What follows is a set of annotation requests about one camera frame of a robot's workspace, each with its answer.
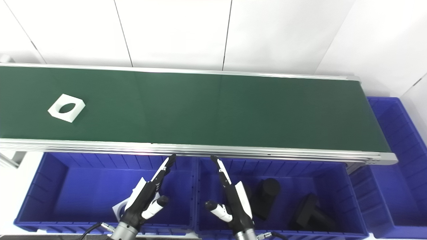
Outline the white and black left hand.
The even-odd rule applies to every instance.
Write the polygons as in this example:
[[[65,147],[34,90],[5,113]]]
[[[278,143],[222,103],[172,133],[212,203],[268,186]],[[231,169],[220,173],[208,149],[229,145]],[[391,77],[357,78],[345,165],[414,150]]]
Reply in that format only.
[[[165,176],[170,172],[176,162],[176,154],[168,156],[157,169],[151,180],[145,181],[141,178],[134,188],[125,207],[124,214],[119,223],[126,227],[140,231],[145,222],[156,215],[169,202],[167,196],[156,197]]]

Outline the white and black right hand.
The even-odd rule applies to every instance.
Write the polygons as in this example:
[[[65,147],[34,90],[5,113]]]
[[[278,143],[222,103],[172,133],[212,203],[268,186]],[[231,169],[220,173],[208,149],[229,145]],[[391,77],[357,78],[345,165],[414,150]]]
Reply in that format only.
[[[206,210],[226,222],[236,239],[255,239],[255,224],[244,184],[241,181],[237,184],[232,183],[226,167],[217,156],[211,155],[210,159],[218,169],[220,183],[228,204],[208,200],[204,204]]]

